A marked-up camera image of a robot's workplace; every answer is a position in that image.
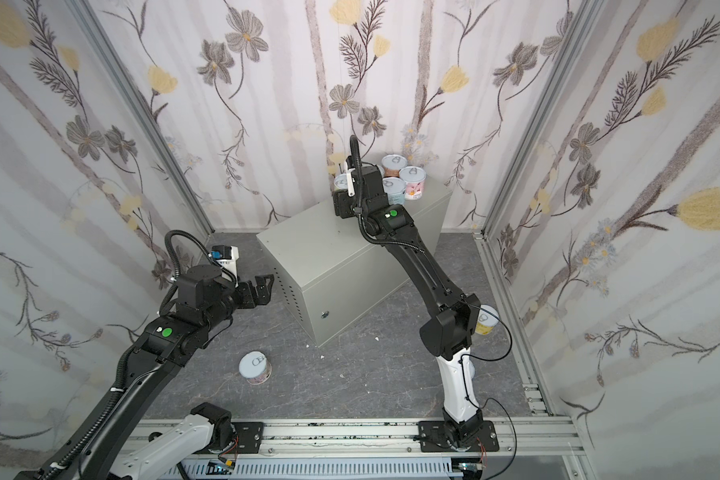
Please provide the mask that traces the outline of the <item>light blue can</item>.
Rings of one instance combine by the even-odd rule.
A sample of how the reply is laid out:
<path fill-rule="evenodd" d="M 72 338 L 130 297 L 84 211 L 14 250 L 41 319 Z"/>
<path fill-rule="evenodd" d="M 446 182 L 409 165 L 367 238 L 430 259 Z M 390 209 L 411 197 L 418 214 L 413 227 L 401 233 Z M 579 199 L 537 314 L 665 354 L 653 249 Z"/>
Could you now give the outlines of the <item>light blue can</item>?
<path fill-rule="evenodd" d="M 406 182 L 399 177 L 385 177 L 382 186 L 390 205 L 403 205 L 405 202 Z"/>

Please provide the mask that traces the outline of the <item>orange labelled can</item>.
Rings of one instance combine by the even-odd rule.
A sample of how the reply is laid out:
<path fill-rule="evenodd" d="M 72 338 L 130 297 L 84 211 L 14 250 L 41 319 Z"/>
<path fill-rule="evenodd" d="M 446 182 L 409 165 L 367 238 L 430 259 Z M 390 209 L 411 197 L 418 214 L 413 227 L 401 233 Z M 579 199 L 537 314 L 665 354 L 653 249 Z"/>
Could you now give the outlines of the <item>orange labelled can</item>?
<path fill-rule="evenodd" d="M 380 165 L 385 178 L 398 177 L 400 171 L 408 166 L 408 160 L 399 154 L 389 154 L 381 159 Z"/>

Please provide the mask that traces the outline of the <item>pink fruit labelled can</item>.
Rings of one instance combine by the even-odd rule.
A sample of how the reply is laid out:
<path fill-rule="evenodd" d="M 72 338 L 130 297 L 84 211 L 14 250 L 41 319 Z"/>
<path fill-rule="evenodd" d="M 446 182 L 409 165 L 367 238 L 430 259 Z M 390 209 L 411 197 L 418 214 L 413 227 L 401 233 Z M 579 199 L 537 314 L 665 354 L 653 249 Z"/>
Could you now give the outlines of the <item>pink fruit labelled can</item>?
<path fill-rule="evenodd" d="M 427 178 L 426 171 L 419 166 L 406 166 L 399 171 L 399 178 L 405 183 L 406 200 L 418 200 L 422 197 Z"/>

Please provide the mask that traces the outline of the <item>pink labelled white-lid can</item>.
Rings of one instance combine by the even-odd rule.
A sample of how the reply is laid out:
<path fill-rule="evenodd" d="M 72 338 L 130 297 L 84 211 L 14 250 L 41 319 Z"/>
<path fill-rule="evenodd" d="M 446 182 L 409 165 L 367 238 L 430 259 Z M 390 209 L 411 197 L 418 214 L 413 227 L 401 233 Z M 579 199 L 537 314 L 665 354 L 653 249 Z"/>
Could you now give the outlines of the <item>pink labelled white-lid can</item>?
<path fill-rule="evenodd" d="M 240 375 L 251 385 L 265 383 L 272 373 L 272 366 L 261 351 L 246 353 L 239 362 Z"/>

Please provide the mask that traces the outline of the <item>yellow labelled can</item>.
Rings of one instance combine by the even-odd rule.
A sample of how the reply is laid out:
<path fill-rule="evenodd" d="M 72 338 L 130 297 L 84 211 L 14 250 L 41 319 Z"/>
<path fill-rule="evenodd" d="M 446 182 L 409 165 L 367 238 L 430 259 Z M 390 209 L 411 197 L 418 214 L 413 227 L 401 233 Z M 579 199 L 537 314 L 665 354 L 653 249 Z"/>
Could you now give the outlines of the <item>yellow labelled can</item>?
<path fill-rule="evenodd" d="M 500 317 L 497 310 L 487 304 L 479 307 L 478 323 L 476 325 L 476 333 L 478 335 L 488 335 L 499 324 Z"/>

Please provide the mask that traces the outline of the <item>green labelled can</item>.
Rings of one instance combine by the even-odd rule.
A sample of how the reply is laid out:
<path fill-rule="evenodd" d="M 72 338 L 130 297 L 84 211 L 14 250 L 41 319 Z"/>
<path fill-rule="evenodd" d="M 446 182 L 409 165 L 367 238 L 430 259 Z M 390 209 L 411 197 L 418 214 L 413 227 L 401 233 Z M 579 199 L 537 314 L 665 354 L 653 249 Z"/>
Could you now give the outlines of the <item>green labelled can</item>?
<path fill-rule="evenodd" d="M 338 175 L 334 178 L 334 184 L 333 184 L 334 190 L 335 190 L 335 191 L 346 191 L 346 192 L 348 192 L 348 191 L 349 191 L 349 184 L 350 184 L 350 183 L 351 183 L 351 181 L 348 179 L 346 173 L 338 174 Z"/>

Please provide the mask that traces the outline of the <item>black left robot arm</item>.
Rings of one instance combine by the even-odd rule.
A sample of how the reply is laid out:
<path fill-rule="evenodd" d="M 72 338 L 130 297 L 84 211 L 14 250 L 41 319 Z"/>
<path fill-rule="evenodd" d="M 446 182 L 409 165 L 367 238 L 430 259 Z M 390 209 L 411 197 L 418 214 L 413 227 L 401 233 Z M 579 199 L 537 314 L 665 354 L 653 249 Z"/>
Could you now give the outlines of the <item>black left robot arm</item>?
<path fill-rule="evenodd" d="M 199 265 L 177 276 L 158 311 L 118 360 L 108 393 L 70 439 L 36 470 L 20 479 L 156 479 L 172 465 L 203 450 L 227 449 L 234 441 L 227 410 L 210 404 L 194 408 L 189 424 L 120 462 L 122 448 L 148 407 L 199 350 L 212 331 L 231 322 L 240 309 L 271 300 L 275 277 L 242 281 L 218 264 Z"/>

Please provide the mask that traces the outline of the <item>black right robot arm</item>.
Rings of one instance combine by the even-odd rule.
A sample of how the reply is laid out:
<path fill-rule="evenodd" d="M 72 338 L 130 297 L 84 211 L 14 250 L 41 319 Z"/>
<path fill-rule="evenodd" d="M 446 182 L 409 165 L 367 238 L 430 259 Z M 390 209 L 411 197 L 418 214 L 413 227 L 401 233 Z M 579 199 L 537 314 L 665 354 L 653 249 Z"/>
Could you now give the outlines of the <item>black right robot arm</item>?
<path fill-rule="evenodd" d="M 420 327 L 419 336 L 436 358 L 444 391 L 444 433 L 438 443 L 465 450 L 484 421 L 475 400 L 471 360 L 479 299 L 447 277 L 423 242 L 412 215 L 404 206 L 388 201 L 377 167 L 360 163 L 350 168 L 347 188 L 332 198 L 336 215 L 356 218 L 362 237 L 385 248 L 420 294 L 430 318 Z"/>

